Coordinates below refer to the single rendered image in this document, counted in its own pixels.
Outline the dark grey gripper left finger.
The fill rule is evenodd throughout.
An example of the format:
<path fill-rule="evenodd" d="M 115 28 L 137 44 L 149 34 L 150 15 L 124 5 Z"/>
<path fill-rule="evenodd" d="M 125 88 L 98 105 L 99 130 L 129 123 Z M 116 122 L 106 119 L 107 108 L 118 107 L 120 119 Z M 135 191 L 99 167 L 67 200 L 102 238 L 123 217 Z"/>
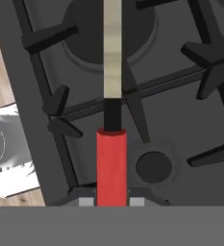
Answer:
<path fill-rule="evenodd" d="M 94 207 L 96 189 L 94 187 L 75 187 L 67 197 L 60 201 L 61 206 Z"/>

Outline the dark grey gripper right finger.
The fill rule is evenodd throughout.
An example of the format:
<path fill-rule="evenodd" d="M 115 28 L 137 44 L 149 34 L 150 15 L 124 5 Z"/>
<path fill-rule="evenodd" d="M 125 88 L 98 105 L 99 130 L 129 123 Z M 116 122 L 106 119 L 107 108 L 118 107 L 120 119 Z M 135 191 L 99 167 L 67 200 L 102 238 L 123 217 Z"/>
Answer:
<path fill-rule="evenodd" d="M 129 187 L 128 204 L 130 207 L 145 207 L 149 201 L 156 206 L 169 206 L 170 202 L 154 194 L 148 187 Z"/>

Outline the red-handled spatula with pale blade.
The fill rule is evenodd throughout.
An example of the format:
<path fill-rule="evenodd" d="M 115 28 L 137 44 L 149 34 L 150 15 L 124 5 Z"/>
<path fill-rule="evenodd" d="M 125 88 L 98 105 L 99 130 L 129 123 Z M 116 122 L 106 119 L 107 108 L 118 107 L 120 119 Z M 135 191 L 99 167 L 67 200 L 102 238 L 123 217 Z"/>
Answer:
<path fill-rule="evenodd" d="M 104 128 L 97 136 L 96 205 L 127 205 L 127 132 L 121 127 L 122 0 L 104 0 Z"/>

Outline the dark grey gas hob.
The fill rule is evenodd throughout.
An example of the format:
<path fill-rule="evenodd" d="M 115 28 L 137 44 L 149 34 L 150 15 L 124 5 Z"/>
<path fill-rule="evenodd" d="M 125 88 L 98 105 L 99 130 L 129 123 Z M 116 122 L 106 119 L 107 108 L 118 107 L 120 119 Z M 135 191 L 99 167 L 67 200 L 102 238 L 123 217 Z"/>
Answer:
<path fill-rule="evenodd" d="M 48 206 L 97 189 L 104 0 L 0 0 L 0 49 Z M 122 0 L 129 187 L 224 206 L 224 0 Z"/>

